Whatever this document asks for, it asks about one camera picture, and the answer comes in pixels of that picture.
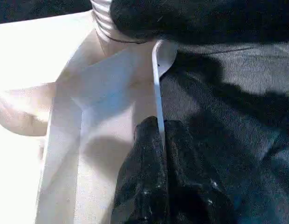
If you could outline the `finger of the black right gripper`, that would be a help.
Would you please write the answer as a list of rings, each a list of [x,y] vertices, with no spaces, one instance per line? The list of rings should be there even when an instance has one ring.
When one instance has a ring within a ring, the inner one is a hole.
[[[238,0],[113,0],[110,15],[120,33],[142,41],[248,42],[239,9]]]

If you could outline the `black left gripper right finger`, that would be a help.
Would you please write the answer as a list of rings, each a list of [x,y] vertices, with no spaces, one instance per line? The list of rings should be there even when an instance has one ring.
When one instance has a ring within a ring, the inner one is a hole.
[[[232,203],[205,143],[180,121],[165,122],[170,221],[172,224],[235,224]]]

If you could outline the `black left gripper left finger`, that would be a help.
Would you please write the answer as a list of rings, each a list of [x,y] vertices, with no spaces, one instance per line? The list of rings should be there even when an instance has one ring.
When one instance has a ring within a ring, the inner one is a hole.
[[[133,147],[118,172],[111,223],[169,223],[166,151],[154,116],[135,128]]]

